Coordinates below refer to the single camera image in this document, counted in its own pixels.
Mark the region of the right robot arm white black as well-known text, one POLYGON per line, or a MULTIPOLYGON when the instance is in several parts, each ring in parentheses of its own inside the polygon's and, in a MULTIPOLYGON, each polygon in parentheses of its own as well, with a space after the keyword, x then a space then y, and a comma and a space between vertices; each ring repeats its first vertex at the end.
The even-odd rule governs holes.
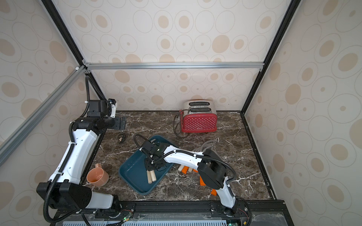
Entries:
POLYGON ((168 143, 151 141, 141 134, 134 134, 133 139, 138 149, 146 155, 145 168, 151 177, 155 170, 164 167, 167 163, 195 169, 204 184, 216 191, 226 216, 232 217, 240 211, 246 215, 247 220, 251 221, 252 212, 248 203, 240 198, 245 206, 239 208, 239 199, 230 186, 230 183, 237 179, 235 169, 221 160, 216 152, 211 149, 203 152, 188 151, 168 143))

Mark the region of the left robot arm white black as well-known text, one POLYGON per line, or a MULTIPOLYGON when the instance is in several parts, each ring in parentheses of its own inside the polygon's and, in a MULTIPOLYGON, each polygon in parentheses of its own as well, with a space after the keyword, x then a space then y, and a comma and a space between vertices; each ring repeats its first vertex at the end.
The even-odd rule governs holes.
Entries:
POLYGON ((93 192, 83 186, 83 182, 85 170, 89 169, 102 136, 109 129, 123 131, 126 118, 116 116, 117 102, 114 99, 106 99, 104 95, 99 100, 90 98, 90 87, 97 94, 100 90, 88 75, 85 87, 86 108, 69 124, 67 150, 49 180, 39 183, 36 188, 44 200, 42 213, 48 223, 58 223, 76 213, 84 215, 86 210, 99 210, 110 217, 121 213, 118 196, 93 192))

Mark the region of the teal rectangular storage tray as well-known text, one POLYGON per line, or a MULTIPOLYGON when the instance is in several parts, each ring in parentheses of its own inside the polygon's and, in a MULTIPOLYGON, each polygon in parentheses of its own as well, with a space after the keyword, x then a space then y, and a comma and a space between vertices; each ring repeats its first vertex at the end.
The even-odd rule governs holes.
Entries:
POLYGON ((150 194, 173 167, 172 163, 166 163, 165 166, 155 170, 156 181, 148 183, 147 171, 144 163, 145 159, 147 159, 147 156, 137 150, 119 168, 119 176, 122 180, 140 195, 150 194))

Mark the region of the small black plug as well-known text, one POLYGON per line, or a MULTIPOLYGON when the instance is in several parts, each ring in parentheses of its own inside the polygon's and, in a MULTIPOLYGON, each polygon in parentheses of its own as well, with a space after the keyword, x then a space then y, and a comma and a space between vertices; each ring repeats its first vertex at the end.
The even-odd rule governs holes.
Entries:
POLYGON ((118 142, 119 142, 119 143, 123 143, 123 142, 125 142, 125 140, 126 140, 126 135, 122 134, 122 135, 119 137, 118 142))

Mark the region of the pink plastic cup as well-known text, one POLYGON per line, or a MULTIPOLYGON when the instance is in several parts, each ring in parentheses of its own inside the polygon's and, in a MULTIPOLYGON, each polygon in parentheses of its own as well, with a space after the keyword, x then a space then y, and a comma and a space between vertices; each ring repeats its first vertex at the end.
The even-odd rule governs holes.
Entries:
POLYGON ((95 164, 87 174, 87 182, 95 187, 102 187, 109 181, 109 174, 103 169, 100 163, 95 164))

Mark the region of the red polka dot toaster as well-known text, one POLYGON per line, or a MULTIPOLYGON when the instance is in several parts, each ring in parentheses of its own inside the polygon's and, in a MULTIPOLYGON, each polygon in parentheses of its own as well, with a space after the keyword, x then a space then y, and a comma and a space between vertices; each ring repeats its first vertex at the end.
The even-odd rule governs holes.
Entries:
POLYGON ((183 104, 180 111, 181 132, 208 133, 217 130, 217 112, 209 100, 191 100, 183 104))

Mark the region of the left diagonal aluminium bar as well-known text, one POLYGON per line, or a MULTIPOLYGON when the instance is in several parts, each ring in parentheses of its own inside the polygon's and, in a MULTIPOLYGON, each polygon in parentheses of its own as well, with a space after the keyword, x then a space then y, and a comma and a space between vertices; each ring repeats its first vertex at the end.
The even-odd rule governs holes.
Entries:
POLYGON ((1 145, 1 165, 22 144, 25 138, 33 131, 39 122, 49 113, 56 103, 65 95, 78 77, 85 74, 85 66, 79 66, 74 70, 39 107, 9 136, 1 145))

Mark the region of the horizontal aluminium bar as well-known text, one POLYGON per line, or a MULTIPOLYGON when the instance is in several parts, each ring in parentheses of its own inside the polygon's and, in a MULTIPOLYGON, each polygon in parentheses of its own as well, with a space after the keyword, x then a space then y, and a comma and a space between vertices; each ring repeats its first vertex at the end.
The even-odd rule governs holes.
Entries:
POLYGON ((89 63, 88 71, 149 71, 149 70, 208 70, 208 69, 263 69, 262 62, 166 62, 166 63, 89 63))

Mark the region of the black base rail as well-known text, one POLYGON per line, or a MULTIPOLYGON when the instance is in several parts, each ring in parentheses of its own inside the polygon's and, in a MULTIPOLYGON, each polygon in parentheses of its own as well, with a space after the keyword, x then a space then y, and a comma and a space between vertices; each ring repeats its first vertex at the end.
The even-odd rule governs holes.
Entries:
POLYGON ((286 204, 282 200, 245 201, 237 199, 226 208, 220 201, 120 201, 110 209, 57 211, 62 225, 75 219, 76 225, 112 226, 292 226, 286 204))

